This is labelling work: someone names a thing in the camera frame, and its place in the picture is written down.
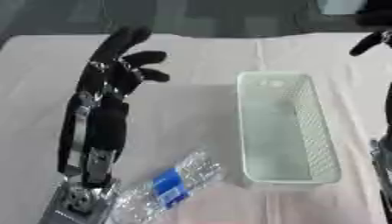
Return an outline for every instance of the plastic basket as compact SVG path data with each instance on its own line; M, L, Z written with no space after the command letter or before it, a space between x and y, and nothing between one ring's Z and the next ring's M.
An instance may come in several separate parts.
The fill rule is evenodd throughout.
M310 76L242 73L237 91L247 180L294 189L340 179L338 159Z

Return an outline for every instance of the clear plastic bottle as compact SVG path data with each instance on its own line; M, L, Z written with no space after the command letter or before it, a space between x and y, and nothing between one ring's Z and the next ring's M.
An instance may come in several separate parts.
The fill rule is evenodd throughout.
M196 150L152 181L120 194L109 219L114 224L146 223L223 176L220 164Z

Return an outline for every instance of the bottle label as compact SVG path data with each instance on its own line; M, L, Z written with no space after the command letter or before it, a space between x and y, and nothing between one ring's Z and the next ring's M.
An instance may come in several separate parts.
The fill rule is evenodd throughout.
M189 196L175 168L171 168L154 178L153 184L159 203L166 208L172 208Z

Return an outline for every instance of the white table surface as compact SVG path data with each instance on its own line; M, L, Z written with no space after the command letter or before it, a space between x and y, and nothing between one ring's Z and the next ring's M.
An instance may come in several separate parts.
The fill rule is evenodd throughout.
M368 139L385 130L382 112L392 51L350 58L364 34L266 39L155 35L138 49L164 50L167 84L129 97L129 137L115 167L124 183L152 177L195 148L227 167L231 183L199 192L158 222L385 223ZM22 36L0 52L0 223L37 223L60 175L57 141L65 105L92 51L106 36ZM336 147L342 179L309 192L240 188L235 77L242 71L311 75Z

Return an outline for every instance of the robotic arm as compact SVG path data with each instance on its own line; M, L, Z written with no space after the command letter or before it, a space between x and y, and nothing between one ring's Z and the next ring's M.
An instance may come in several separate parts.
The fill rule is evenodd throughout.
M392 31L376 31L361 40L351 51L352 56L359 56L373 46L385 44L392 48ZM380 140L372 140L371 156L373 166L381 184L381 201L388 223L392 223L392 83L389 85L385 102L387 130Z
M144 81L169 80L168 74L143 67L164 61L165 52L122 56L150 35L145 28L121 28L99 46L84 68L59 138L58 171L65 181L41 224L100 224L107 219L119 186L111 170L126 138L129 105L123 100Z

